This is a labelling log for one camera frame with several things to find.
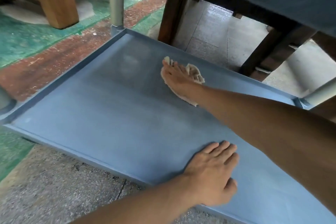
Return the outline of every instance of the person's right arm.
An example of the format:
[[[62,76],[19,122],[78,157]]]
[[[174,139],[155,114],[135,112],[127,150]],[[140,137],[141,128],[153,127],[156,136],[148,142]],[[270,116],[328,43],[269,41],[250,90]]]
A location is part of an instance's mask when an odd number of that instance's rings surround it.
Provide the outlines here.
[[[191,82],[163,62],[166,82],[265,153],[336,215],[336,124],[270,99]]]

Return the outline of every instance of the speckled gray floor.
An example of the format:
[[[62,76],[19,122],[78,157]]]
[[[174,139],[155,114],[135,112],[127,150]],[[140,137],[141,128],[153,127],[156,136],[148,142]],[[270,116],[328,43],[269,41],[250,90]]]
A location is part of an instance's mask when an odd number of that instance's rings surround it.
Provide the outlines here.
[[[218,27],[221,35],[213,34],[217,31],[206,25]],[[149,36],[156,38],[159,27],[155,26]],[[266,34],[265,25],[245,17],[232,18],[227,11],[201,1],[191,3],[174,45],[235,70]],[[313,67],[316,60],[319,65]],[[301,96],[336,76],[335,68],[336,64],[318,46],[308,42],[264,82]],[[307,81],[309,76],[314,79],[313,86],[302,83],[302,77]],[[139,189],[125,179],[36,145],[0,183],[0,223],[67,223]],[[193,208],[174,223],[229,222]]]

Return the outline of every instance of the blue tray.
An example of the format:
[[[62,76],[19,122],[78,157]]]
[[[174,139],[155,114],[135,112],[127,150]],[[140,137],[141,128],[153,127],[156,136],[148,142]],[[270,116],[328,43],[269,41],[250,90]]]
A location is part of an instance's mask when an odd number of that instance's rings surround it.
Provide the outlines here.
[[[125,29],[13,111],[3,125],[113,174],[149,185],[180,173],[213,141],[238,145],[238,193],[227,205],[199,206],[241,223],[336,223],[336,218],[266,155],[164,84],[162,59],[200,69],[206,85],[274,99],[297,99]]]

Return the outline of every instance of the cloth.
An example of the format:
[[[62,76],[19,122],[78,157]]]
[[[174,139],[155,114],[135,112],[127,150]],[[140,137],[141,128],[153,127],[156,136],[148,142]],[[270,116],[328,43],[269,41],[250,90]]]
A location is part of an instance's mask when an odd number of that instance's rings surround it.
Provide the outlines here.
[[[174,62],[174,61],[173,61],[172,59],[170,59],[168,56],[165,57],[165,61],[166,61],[168,64],[170,64],[170,65],[172,65],[173,62]],[[187,66],[185,67],[185,69],[186,69],[187,73],[188,73],[189,75],[192,76],[192,78],[194,79],[194,82],[199,83],[199,84],[202,84],[202,83],[205,82],[204,78],[203,78],[202,75],[201,75],[200,70],[199,70],[195,65],[187,64]],[[165,76],[164,76],[164,74],[163,74],[163,68],[161,69],[161,77],[162,77],[163,81],[165,82],[165,84],[167,84],[167,82],[166,82],[166,78],[165,78]],[[188,98],[186,98],[186,97],[184,97],[184,96],[180,96],[179,94],[177,94],[177,93],[176,93],[176,92],[175,92],[175,91],[174,91],[168,84],[167,84],[167,86],[168,86],[168,87],[170,88],[170,90],[171,90],[175,95],[177,95],[180,99],[184,100],[185,102],[187,102],[187,103],[189,103],[189,104],[191,104],[191,105],[193,105],[193,106],[197,106],[197,105],[198,105],[196,102],[191,101],[190,99],[188,99]]]

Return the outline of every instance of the person's left arm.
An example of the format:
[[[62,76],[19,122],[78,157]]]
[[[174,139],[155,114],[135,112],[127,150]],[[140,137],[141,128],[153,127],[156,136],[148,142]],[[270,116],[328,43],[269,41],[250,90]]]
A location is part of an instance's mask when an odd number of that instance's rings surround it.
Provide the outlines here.
[[[236,181],[230,178],[239,160],[236,149],[226,141],[212,143],[192,158],[182,175],[114,201],[73,223],[168,224],[195,205],[225,204],[237,191]]]

